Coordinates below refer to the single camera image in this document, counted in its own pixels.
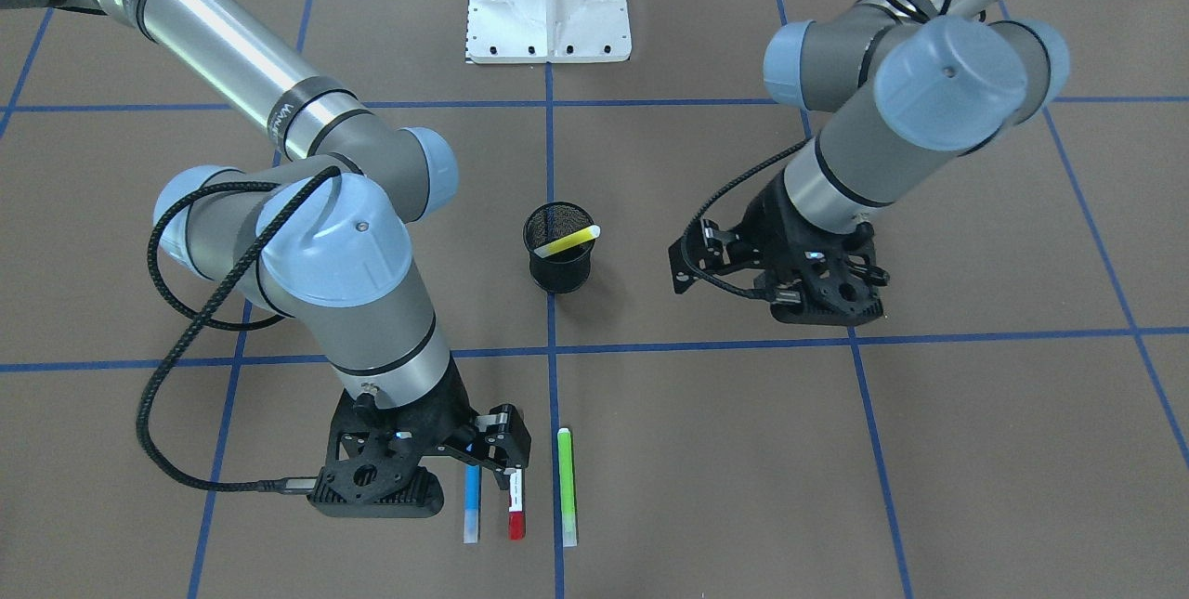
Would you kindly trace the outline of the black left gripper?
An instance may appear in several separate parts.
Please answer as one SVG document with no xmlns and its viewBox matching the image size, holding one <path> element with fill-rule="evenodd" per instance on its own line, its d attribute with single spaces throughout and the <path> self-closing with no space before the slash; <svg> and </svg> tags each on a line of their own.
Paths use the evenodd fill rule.
<svg viewBox="0 0 1189 599">
<path fill-rule="evenodd" d="M 685 294 L 688 286 L 702 280 L 726 294 L 744 300 L 772 300 L 765 286 L 740 289 L 719 276 L 736 273 L 744 269 L 768 270 L 776 257 L 785 251 L 807 246 L 812 250 L 828 244 L 841 242 L 855 250 L 873 242 L 874 227 L 867 221 L 854 223 L 849 231 L 823 231 L 803 217 L 789 200 L 784 175 L 773 176 L 767 185 L 751 200 L 740 223 L 734 231 L 722 231 L 713 221 L 697 221 L 682 235 L 682 246 L 668 248 L 673 291 Z M 743 238 L 751 246 L 743 246 Z"/>
</svg>

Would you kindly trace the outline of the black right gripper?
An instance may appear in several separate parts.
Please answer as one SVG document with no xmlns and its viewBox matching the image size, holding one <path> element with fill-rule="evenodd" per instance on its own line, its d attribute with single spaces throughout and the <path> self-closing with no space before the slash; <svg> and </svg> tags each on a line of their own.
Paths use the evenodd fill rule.
<svg viewBox="0 0 1189 599">
<path fill-rule="evenodd" d="M 353 464 L 366 471 L 416 471 L 424 456 L 451 456 L 470 474 L 490 474 L 509 490 L 514 472 L 528 467 L 531 434 L 512 404 L 474 412 L 457 362 L 434 387 L 402 406 L 379 406 L 378 390 L 353 399 Z"/>
</svg>

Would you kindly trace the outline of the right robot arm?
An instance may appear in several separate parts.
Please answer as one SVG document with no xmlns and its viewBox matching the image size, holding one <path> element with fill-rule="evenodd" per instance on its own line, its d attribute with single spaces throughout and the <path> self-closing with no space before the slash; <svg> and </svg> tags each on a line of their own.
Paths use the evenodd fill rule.
<svg viewBox="0 0 1189 599">
<path fill-rule="evenodd" d="M 106 15 L 174 53 L 258 126 L 285 164 L 258 174 L 191 168 L 155 206 L 146 265 L 189 319 L 144 387 L 136 436 L 188 488 L 306 496 L 342 509 L 435 507 L 424 456 L 493 473 L 501 488 L 529 462 L 517 409 L 476 412 L 413 260 L 408 225 L 453 198 L 459 170 L 433 130 L 395 130 L 339 80 L 235 0 L 4 0 L 4 10 Z M 205 329 L 306 324 L 342 384 L 316 477 L 227 483 L 166 459 L 151 415 L 166 376 Z"/>
</svg>

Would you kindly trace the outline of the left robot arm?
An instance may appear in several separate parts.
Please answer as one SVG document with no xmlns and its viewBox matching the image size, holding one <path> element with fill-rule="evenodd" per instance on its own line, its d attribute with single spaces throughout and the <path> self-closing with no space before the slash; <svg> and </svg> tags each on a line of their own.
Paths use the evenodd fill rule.
<svg viewBox="0 0 1189 599">
<path fill-rule="evenodd" d="M 999 0 L 858 0 L 778 29 L 762 62 L 778 103 L 820 111 L 814 137 L 730 229 L 697 210 L 668 248 L 673 290 L 705 280 L 785 323 L 857 327 L 889 282 L 873 217 L 960 156 L 1026 124 L 1062 90 L 1067 40 L 1040 20 L 984 23 Z"/>
</svg>

